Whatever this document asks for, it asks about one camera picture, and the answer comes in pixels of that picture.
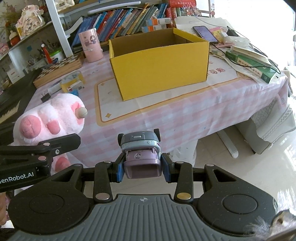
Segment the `purple grey toy car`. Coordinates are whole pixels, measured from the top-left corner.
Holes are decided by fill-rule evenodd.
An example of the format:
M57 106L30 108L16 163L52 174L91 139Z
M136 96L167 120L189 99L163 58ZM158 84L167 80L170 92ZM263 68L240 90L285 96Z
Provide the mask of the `purple grey toy car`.
M153 131L120 133L117 141L125 155L123 167L127 178L161 176L161 133L158 128Z

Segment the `orange white box lower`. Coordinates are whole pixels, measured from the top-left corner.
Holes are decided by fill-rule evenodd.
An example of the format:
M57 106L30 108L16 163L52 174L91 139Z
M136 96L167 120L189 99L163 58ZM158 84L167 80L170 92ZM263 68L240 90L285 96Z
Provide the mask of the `orange white box lower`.
M166 24L164 24L164 25L145 26L145 27L142 27L142 32L143 33L149 33L149 32L153 32L153 31L157 31L157 30L163 30L163 29L166 29L166 28L167 28Z

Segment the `green lid jar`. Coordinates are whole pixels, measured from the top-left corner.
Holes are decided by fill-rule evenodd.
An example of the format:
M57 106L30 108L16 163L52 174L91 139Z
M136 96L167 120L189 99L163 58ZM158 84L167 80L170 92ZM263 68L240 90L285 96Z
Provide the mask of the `green lid jar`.
M56 63L65 59L64 52L61 48L56 49L54 52L50 53L51 60Z

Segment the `wooden chess board box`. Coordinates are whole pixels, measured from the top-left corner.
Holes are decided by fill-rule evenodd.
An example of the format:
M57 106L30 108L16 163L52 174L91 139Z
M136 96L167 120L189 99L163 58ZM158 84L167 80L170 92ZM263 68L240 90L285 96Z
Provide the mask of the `wooden chess board box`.
M66 58L47 69L42 70L39 76L33 81L33 84L36 88L40 88L61 76L81 68L83 62L84 54L82 52Z

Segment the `black smartphone on table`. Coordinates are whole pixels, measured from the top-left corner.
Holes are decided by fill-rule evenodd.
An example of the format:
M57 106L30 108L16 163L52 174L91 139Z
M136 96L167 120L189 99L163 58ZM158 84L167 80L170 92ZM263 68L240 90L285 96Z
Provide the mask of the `black smartphone on table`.
M210 30L206 26L194 26L193 30L200 38L207 40L212 44L218 43L218 40L215 38L215 36L210 32Z

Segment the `orange white box upper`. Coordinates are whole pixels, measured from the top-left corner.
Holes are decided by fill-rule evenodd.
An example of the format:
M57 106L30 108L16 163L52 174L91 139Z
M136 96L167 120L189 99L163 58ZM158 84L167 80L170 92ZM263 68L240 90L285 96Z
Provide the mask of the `orange white box upper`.
M147 26L167 25L167 24L171 24L170 18L159 18L159 19L146 20Z

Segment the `floral paper house ornament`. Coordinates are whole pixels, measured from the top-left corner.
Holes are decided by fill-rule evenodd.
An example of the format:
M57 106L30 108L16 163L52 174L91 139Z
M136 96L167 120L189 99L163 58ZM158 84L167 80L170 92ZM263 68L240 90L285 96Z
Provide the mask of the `floral paper house ornament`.
M35 4L27 5L22 9L21 17L16 23L16 30L20 39L36 32L37 29L45 25L43 14L44 11Z

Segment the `row of leaning books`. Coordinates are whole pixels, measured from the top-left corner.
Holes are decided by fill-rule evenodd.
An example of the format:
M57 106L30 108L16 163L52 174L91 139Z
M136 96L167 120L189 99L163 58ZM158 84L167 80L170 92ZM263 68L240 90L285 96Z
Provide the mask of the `row of leaning books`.
M142 33L142 27L147 26L146 20L165 17L167 4L145 4L142 8L109 9L92 16L83 16L82 23L78 25L75 35L70 41L71 47L81 45L79 33L95 28L100 42L117 37Z

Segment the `white sheet music paper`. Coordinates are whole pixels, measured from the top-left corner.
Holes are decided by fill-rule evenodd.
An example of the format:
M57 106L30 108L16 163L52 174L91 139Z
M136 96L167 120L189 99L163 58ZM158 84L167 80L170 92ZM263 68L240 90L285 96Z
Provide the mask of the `white sheet music paper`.
M194 26L206 26L208 29L215 27L231 27L230 23L223 18L207 18L202 16L179 16L175 19L176 28L195 35Z

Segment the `pink plush paw toy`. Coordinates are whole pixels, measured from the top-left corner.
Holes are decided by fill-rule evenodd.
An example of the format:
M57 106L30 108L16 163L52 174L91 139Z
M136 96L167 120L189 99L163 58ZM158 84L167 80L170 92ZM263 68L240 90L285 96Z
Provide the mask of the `pink plush paw toy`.
M78 96L60 93L26 111L16 120L13 145L35 146L41 141L79 134L87 114L88 110Z

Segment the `pink checked tablecloth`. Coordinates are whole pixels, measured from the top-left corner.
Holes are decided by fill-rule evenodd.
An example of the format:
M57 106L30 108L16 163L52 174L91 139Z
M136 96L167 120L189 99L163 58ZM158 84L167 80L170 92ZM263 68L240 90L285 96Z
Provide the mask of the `pink checked tablecloth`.
M81 145L68 153L71 163L93 167L117 158L119 133L161 132L161 149L170 152L189 142L248 120L272 101L287 100L288 80L259 84L236 72L225 61L212 57L205 82L123 101L114 79L109 54L85 62L85 78L79 96L88 109Z

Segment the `yellow cardboard box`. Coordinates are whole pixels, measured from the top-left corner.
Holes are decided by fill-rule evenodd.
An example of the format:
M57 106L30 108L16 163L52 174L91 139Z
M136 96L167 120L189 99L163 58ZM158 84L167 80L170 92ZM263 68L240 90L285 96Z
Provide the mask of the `yellow cardboard box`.
M204 82L210 43L169 28L109 40L109 59L124 101Z

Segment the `red bottle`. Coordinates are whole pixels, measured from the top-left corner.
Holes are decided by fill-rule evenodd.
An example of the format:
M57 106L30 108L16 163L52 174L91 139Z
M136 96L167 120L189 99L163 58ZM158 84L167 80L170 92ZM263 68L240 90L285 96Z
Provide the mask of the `red bottle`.
M45 57L46 57L48 63L49 63L49 64L52 64L53 61L52 61L52 59L51 59L51 57L50 57L50 54L49 54L47 48L45 47L45 44L41 44L41 48L42 48L42 50L43 50L43 52L44 52L44 55L45 55Z

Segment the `green thick book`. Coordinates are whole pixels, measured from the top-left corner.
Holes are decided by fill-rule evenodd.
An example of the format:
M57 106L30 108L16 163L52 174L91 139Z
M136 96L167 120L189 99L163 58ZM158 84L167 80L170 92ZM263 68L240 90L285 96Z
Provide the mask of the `green thick book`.
M271 67L264 66L255 60L252 60L248 57L242 56L240 54L236 54L232 51L226 51L225 56L236 65L242 66L257 77L262 79L264 82L269 83L272 78L276 75L277 71Z

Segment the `orange white box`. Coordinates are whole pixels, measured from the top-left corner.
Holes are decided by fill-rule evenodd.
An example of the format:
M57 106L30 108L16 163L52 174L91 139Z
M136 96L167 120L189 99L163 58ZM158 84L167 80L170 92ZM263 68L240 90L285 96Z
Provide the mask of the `orange white box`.
M149 33L149 32L153 32L153 31L157 31L157 30L163 30L163 29L166 29L166 28L167 28L166 24L164 24L164 25L145 26L145 27L142 27L142 32L143 33Z
M170 18L159 18L159 19L146 20L147 26L167 25L167 24L171 24Z

